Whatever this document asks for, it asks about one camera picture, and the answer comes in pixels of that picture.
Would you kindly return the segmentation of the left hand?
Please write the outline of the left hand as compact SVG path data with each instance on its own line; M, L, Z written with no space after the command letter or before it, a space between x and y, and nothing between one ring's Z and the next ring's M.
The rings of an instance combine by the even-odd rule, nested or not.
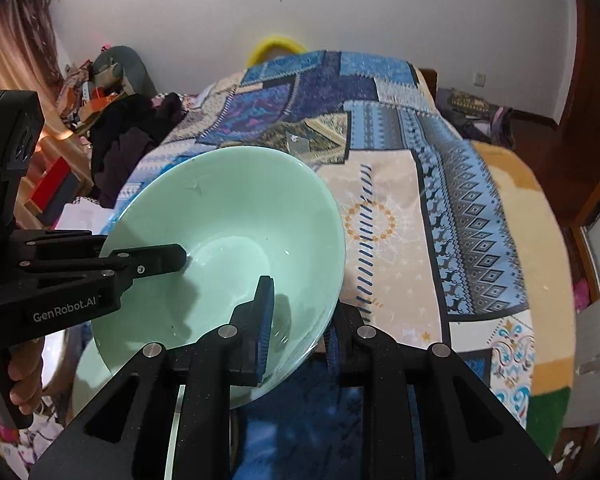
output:
M12 350L9 378L14 382L9 397L23 415L31 415L42 398L44 339L36 338Z

